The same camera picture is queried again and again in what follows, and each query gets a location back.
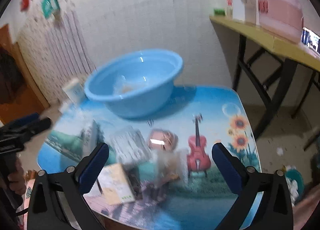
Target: shelf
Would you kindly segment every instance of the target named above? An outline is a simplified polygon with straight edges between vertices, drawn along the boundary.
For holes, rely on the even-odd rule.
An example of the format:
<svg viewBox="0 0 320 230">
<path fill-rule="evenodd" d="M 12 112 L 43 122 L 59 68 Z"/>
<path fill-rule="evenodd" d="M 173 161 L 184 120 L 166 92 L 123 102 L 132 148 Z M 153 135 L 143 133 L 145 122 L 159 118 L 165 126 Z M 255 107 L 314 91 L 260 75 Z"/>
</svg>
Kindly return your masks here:
<svg viewBox="0 0 320 230">
<path fill-rule="evenodd" d="M 320 71 L 320 59 L 306 52 L 306 49 L 302 44 L 293 44 L 288 40 L 277 37 L 261 27 L 249 25 L 244 22 L 236 22 L 226 17 L 210 16 L 210 20 L 212 23 L 221 24 L 244 35 L 248 39 L 261 45 L 272 54 L 293 59 L 316 71 Z"/>
</svg>

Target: blue gripper pad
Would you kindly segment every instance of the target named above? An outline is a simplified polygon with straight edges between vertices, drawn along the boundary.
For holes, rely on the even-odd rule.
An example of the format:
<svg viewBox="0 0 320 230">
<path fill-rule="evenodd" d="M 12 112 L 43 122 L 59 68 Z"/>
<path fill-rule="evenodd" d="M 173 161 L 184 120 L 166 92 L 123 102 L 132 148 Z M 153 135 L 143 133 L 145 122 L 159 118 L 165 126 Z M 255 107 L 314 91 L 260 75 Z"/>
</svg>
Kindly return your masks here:
<svg viewBox="0 0 320 230">
<path fill-rule="evenodd" d="M 33 113 L 33 114 L 30 114 L 30 115 L 27 115 L 27 116 L 24 116 L 18 120 L 16 120 L 16 123 L 18 126 L 24 126 L 30 122 L 33 122 L 35 120 L 39 119 L 39 114 L 38 113 Z"/>
<path fill-rule="evenodd" d="M 90 156 L 84 159 L 91 159 L 82 174 L 79 175 L 79 192 L 83 195 L 90 192 L 94 182 L 97 180 L 102 168 L 109 158 L 109 146 L 105 143 L 99 144 Z"/>
<path fill-rule="evenodd" d="M 239 194 L 243 188 L 243 177 L 240 175 L 239 171 L 234 167 L 233 163 L 236 162 L 235 160 L 232 160 L 234 158 L 239 161 L 238 158 L 233 157 L 228 152 L 228 150 L 223 146 L 222 143 L 216 143 L 215 145 L 213 145 L 213 161 L 217 165 L 231 192 L 234 194 Z"/>
</svg>

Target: blue plastic basin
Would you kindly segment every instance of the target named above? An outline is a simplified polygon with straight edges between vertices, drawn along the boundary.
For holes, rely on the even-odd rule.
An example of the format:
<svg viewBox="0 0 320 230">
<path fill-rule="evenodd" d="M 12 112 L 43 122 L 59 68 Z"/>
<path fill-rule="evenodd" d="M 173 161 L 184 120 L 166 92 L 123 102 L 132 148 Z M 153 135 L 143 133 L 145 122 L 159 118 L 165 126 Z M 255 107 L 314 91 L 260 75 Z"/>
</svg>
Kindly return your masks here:
<svg viewBox="0 0 320 230">
<path fill-rule="evenodd" d="M 84 85 L 90 100 L 105 103 L 124 118 L 138 118 L 162 107 L 171 95 L 183 60 L 167 50 L 143 50 L 109 62 L 92 73 Z"/>
</svg>

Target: human hand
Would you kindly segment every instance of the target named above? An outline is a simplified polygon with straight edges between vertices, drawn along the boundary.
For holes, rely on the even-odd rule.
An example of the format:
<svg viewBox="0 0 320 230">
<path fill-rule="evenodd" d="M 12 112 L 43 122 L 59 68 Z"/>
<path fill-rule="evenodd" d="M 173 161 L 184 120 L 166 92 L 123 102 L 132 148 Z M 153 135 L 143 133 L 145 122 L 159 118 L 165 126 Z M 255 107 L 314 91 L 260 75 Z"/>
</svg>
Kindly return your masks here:
<svg viewBox="0 0 320 230">
<path fill-rule="evenodd" d="M 10 181 L 9 187 L 17 195 L 22 196 L 26 192 L 27 182 L 23 177 L 24 171 L 21 166 L 21 161 L 18 157 L 16 159 L 15 165 L 16 165 L 17 171 L 8 175 L 8 180 Z"/>
</svg>

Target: violin picture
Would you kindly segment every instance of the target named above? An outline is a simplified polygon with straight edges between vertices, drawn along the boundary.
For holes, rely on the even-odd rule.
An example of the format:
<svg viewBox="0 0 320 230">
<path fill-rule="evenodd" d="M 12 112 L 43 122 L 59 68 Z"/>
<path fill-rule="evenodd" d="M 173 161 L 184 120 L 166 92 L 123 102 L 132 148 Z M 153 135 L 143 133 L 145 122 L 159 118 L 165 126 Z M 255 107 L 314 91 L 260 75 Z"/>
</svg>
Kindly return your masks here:
<svg viewBox="0 0 320 230">
<path fill-rule="evenodd" d="M 188 176 L 190 176 L 190 172 L 199 173 L 203 171 L 205 177 L 207 177 L 207 169 L 211 167 L 209 155 L 204 151 L 204 148 L 207 146 L 207 139 L 202 135 L 200 136 L 199 133 L 199 123 L 201 123 L 201 121 L 201 114 L 195 116 L 196 135 L 192 135 L 188 139 L 188 144 L 191 149 L 191 153 L 187 156 Z"/>
</svg>

